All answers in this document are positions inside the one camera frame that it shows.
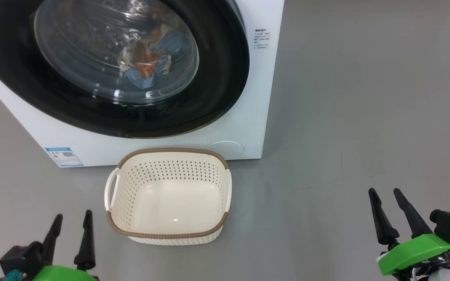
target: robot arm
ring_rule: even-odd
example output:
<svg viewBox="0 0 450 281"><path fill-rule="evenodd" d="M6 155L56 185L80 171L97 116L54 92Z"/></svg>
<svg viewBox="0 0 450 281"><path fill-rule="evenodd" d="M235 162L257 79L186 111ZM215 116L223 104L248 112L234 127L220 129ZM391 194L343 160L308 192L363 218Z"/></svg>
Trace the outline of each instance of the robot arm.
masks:
<svg viewBox="0 0 450 281"><path fill-rule="evenodd" d="M13 246L0 259L1 268L5 274L0 281L98 281L97 277L86 272L95 267L93 215L90 210L86 211L79 254L74 258L77 269L52 265L62 220L62 215L55 217L43 243L32 242L29 246Z"/></svg>
<svg viewBox="0 0 450 281"><path fill-rule="evenodd" d="M398 281L417 281L418 276L425 276L421 281L450 281L450 212L432 212L430 220L437 224L432 231L399 189L394 189L393 193L405 213L412 239L402 244L397 242L398 231L384 214L376 191L370 189L378 242L388 245L388 251L377 259L380 271Z"/></svg>

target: washing machine door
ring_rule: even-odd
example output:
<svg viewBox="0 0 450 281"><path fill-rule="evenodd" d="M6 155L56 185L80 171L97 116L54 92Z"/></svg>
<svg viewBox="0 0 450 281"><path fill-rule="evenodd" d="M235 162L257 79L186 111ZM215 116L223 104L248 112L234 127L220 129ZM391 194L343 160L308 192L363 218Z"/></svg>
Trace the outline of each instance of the washing machine door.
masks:
<svg viewBox="0 0 450 281"><path fill-rule="evenodd" d="M227 112L248 77L226 0L0 0L0 80L65 123L164 137Z"/></svg>

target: white plastic basket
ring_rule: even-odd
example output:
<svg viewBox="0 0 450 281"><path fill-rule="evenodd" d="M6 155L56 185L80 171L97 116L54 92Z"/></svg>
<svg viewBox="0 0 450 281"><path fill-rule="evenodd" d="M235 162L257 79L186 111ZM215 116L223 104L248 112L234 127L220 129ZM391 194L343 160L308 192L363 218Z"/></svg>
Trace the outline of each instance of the white plastic basket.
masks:
<svg viewBox="0 0 450 281"><path fill-rule="evenodd" d="M195 245L215 240L227 219L231 198L227 162L201 149L135 151L121 160L105 185L105 209L112 228L147 244Z"/></svg>

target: front-load washer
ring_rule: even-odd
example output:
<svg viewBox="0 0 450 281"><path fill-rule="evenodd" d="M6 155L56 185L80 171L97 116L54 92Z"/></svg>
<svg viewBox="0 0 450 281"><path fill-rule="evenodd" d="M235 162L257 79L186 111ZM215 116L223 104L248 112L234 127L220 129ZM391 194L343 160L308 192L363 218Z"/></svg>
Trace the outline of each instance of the front-load washer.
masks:
<svg viewBox="0 0 450 281"><path fill-rule="evenodd" d="M261 158L284 0L0 0L0 99L60 167Z"/></svg>

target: basket handle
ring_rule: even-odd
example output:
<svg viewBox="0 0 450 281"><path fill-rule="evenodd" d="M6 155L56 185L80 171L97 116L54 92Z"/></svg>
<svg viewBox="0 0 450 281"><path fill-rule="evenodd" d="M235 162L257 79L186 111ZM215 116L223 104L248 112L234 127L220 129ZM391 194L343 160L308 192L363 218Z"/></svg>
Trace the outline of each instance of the basket handle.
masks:
<svg viewBox="0 0 450 281"><path fill-rule="evenodd" d="M116 191L118 190L118 171L119 168L115 168L114 171L110 174L109 178L107 179L107 183L105 184L105 194L104 194L104 204L105 204L105 210L110 211L112 206L114 205L114 199L116 198ZM114 195L112 196L112 202L111 202L111 188L112 188L112 182L114 181L114 178L116 178L116 186L114 187Z"/></svg>
<svg viewBox="0 0 450 281"><path fill-rule="evenodd" d="M232 201L232 173L229 169L227 169L227 178L229 182L229 186L227 188L227 205L225 206L225 212L228 212L230 209L230 203Z"/></svg>

